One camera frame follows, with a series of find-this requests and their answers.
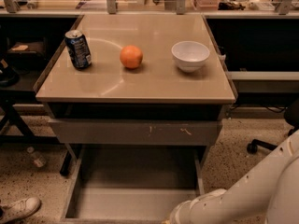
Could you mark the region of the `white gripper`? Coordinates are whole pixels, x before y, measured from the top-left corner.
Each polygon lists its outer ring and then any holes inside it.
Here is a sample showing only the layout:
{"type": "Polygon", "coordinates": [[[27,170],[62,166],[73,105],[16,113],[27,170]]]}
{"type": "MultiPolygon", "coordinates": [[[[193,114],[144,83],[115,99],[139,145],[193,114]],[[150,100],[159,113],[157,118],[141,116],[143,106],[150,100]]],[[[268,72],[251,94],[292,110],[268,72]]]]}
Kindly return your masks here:
{"type": "Polygon", "coordinates": [[[170,214],[170,224],[189,224],[190,222],[190,204],[186,201],[177,205],[170,214]]]}

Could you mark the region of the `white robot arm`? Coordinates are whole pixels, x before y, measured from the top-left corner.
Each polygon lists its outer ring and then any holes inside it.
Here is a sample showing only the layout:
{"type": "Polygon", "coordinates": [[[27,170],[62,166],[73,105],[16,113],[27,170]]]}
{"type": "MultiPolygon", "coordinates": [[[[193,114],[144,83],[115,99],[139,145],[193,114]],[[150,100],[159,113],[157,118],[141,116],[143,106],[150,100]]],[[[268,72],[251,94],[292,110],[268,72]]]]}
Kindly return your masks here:
{"type": "Polygon", "coordinates": [[[295,133],[229,189],[179,204],[170,224],[230,224],[266,213],[264,224],[299,224],[299,134],[295,133]]]}

